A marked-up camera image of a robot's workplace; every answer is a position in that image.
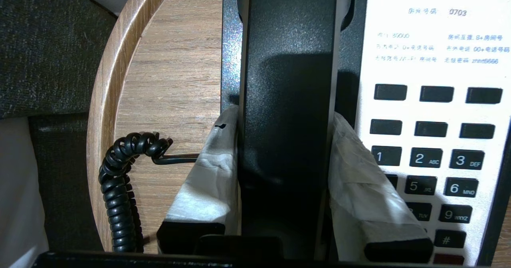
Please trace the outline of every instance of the red button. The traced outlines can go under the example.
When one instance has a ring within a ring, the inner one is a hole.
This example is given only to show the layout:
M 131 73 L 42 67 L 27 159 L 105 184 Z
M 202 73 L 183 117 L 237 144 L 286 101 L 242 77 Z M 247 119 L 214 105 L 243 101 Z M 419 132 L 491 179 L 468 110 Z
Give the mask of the red button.
M 433 264 L 463 265 L 465 257 L 461 255 L 435 254 Z

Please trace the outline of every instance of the coiled cord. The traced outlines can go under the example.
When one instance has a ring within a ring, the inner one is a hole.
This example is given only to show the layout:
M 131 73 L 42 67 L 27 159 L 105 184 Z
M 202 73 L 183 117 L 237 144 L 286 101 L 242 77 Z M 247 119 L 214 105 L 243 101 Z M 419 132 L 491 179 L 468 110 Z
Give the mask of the coiled cord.
M 99 170 L 114 252 L 143 252 L 143 236 L 133 187 L 127 173 L 139 155 L 158 165 L 193 163 L 199 154 L 164 155 L 173 141 L 159 133 L 130 133 L 108 148 Z

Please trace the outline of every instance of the round wooden tabletop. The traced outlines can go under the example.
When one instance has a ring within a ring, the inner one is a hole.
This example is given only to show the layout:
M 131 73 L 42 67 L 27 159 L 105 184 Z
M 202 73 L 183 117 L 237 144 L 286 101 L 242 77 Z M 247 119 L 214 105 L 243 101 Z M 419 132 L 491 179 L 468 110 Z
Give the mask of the round wooden tabletop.
M 220 113 L 222 0 L 128 0 L 95 81 L 87 136 L 89 192 L 97 230 L 111 250 L 97 182 L 106 149 L 128 133 L 171 137 L 168 154 L 199 152 Z M 146 253 L 191 164 L 157 166 L 139 157 L 130 172 Z M 511 209 L 493 266 L 511 266 Z

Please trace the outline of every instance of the black button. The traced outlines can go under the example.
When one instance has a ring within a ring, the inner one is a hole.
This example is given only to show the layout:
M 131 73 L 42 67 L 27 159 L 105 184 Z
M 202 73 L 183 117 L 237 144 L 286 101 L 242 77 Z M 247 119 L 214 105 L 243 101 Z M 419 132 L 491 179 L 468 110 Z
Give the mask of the black button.
M 444 195 L 474 198 L 478 184 L 477 179 L 447 177 Z
M 378 165 L 399 166 L 401 162 L 401 147 L 373 146 L 372 155 Z
M 398 188 L 398 176 L 397 175 L 385 175 L 387 179 L 390 181 L 394 189 Z
M 408 176 L 405 193 L 409 195 L 435 195 L 436 177 Z
M 433 264 L 463 265 L 465 257 L 462 255 L 435 254 Z
M 493 124 L 462 123 L 460 138 L 492 139 L 494 132 Z
M 379 100 L 405 100 L 406 85 L 400 84 L 376 84 L 374 87 L 374 99 Z
M 454 87 L 450 86 L 422 86 L 420 88 L 420 101 L 451 102 Z
M 468 205 L 442 205 L 438 220 L 451 223 L 470 223 L 472 207 Z
M 417 220 L 429 221 L 431 208 L 433 207 L 430 203 L 407 202 L 406 205 L 417 218 Z
M 436 230 L 435 246 L 449 248 L 463 248 L 467 233 L 453 230 Z
M 439 168 L 442 161 L 442 150 L 439 148 L 412 148 L 410 166 Z
M 500 88 L 469 87 L 466 102 L 496 104 L 500 103 L 501 97 L 502 89 Z
M 371 120 L 372 135 L 400 135 L 403 122 L 400 120 Z
M 447 134 L 447 123 L 417 121 L 415 136 L 445 137 Z
M 453 149 L 450 168 L 481 170 L 484 151 Z

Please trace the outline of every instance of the wooden table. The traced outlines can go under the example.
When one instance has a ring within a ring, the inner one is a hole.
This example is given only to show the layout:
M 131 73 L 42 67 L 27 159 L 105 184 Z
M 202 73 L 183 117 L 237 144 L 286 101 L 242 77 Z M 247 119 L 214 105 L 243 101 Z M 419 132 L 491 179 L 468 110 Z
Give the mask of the wooden table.
M 97 183 L 104 152 L 131 132 L 159 131 L 168 153 L 199 152 L 220 112 L 222 0 L 128 0 L 105 48 L 95 81 L 87 137 L 91 204 L 105 250 L 111 250 Z M 130 177 L 146 253 L 191 164 L 157 166 L 140 157 Z M 493 266 L 511 266 L 508 208 Z

